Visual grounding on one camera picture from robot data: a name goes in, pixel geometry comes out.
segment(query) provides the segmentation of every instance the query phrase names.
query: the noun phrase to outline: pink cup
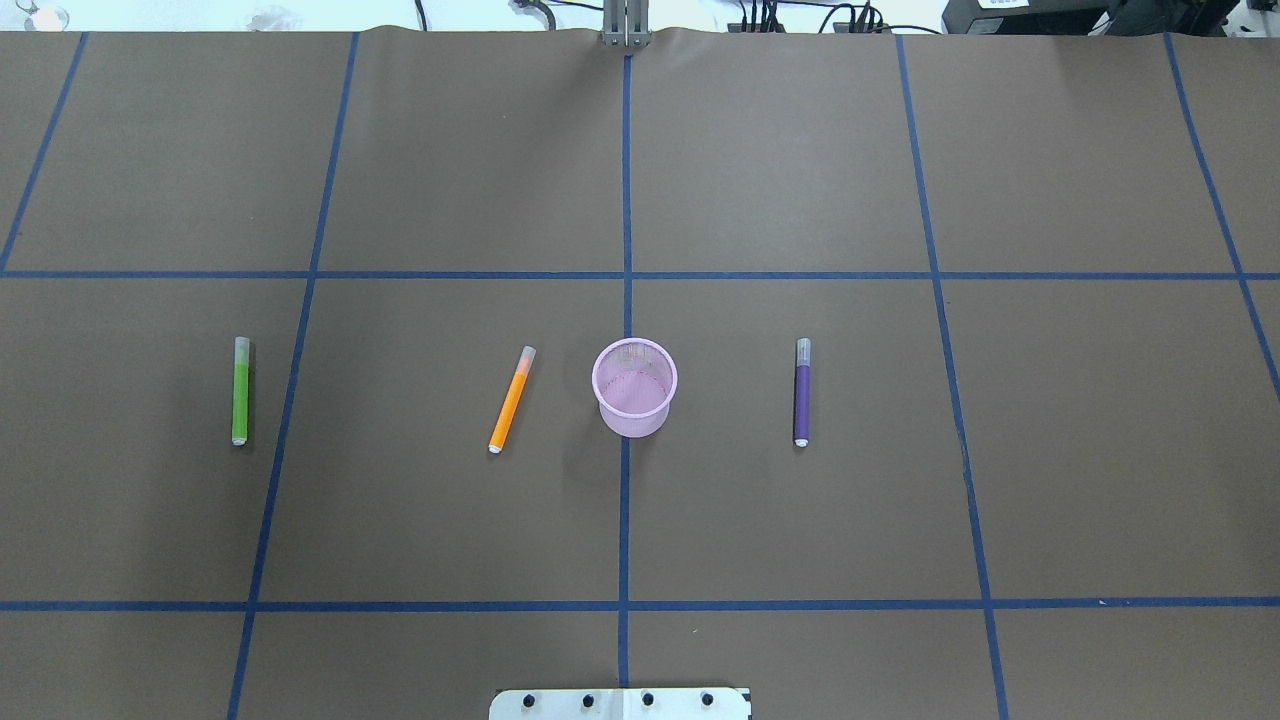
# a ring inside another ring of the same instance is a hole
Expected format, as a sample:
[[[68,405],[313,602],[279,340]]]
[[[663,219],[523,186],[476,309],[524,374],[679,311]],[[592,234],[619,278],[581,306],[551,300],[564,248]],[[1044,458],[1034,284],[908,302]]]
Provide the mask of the pink cup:
[[[660,345],[628,337],[604,348],[591,368],[591,389],[604,424],[622,437],[658,432],[676,396],[676,363]]]

